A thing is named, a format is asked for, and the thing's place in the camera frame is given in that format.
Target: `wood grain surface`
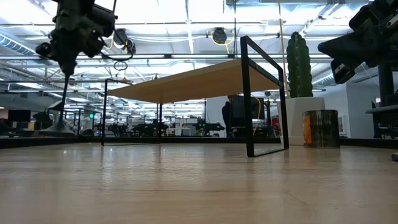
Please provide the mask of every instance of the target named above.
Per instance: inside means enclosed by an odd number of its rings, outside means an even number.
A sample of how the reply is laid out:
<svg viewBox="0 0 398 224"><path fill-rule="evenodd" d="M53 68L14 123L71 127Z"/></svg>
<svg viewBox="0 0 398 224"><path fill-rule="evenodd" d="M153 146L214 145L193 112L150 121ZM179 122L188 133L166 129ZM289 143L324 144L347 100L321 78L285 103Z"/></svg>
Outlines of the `wood grain surface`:
<svg viewBox="0 0 398 224"><path fill-rule="evenodd" d="M243 144L3 149L1 223L397 223L393 152L292 147L247 158Z"/></svg>
<svg viewBox="0 0 398 224"><path fill-rule="evenodd" d="M276 90L278 84L249 67L251 91ZM109 91L118 96L152 103L171 103L243 93L241 59Z"/></svg>

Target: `cactus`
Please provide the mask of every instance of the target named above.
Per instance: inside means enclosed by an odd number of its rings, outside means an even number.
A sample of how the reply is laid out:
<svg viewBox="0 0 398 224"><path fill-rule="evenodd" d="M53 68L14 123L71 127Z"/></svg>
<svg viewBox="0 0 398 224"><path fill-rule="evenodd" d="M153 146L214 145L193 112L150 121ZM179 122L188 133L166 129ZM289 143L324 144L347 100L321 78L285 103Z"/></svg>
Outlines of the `cactus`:
<svg viewBox="0 0 398 224"><path fill-rule="evenodd" d="M305 39L298 32L294 32L287 44L286 51L290 97L313 96L310 51Z"/></svg>

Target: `ceiling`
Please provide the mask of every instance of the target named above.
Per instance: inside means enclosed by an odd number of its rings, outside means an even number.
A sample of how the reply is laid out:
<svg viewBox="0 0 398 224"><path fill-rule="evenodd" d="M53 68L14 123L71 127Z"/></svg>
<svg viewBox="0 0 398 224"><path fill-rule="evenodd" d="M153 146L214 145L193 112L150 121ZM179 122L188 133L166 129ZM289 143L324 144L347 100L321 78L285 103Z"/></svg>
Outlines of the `ceiling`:
<svg viewBox="0 0 398 224"><path fill-rule="evenodd" d="M332 85L333 80L330 75L331 59L317 50L318 44L349 32L349 20L361 6L368 3L363 0L338 1L340 4L332 4L336 1L322 0L284 1L280 8L283 20L283 36L280 36L279 7L275 1L240 0L237 1L236 13L232 2L232 0L117 0L115 13L119 18L116 28L127 29L127 36L137 47L137 55L127 62L129 67L123 72L115 70L112 61L100 57L88 59L81 56L73 79L84 80L85 83L70 85L69 89L103 90L103 83L88 82L126 77L133 83L139 83L151 80L156 75L161 78L230 60L228 54L234 53L235 26L238 41L236 54L240 53L239 38L248 35L279 62L282 68L284 66L281 40L286 47L290 35L293 32L300 32L310 50L313 84L316 89L322 89ZM96 0L96 3L112 9L114 1ZM49 0L1 1L0 78L48 80L48 83L41 83L40 86L46 90L61 89L61 83L51 83L54 80L63 80L59 66L54 62L41 60L34 53L37 45L49 41L47 36L54 28L52 18L56 15L56 11L57 3ZM211 32L215 27L224 29L231 44L220 46L213 42ZM105 41L111 45L111 39ZM114 45L110 49L104 48L103 52L119 57L124 57L125 54ZM178 58L165 59L165 54L177 55ZM259 59L256 59L256 62L271 74L277 75L268 63ZM23 71L10 69L10 66L19 67ZM4 85L3 89L37 90L33 87L37 86L10 84ZM77 96L91 103L101 102L101 95L98 93L85 94L85 96L79 93Z"/></svg>

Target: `white planter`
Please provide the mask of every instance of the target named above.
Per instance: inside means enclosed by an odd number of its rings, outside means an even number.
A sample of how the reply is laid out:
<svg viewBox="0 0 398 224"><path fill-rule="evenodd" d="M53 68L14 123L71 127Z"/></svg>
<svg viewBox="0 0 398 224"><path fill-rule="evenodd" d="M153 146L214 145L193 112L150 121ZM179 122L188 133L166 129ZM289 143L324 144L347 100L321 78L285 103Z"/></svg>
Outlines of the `white planter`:
<svg viewBox="0 0 398 224"><path fill-rule="evenodd" d="M281 134L282 115L280 113L280 102L277 102ZM287 130L289 144L293 146L304 145L303 112L310 110L324 110L325 100L322 97L298 97L286 99Z"/></svg>

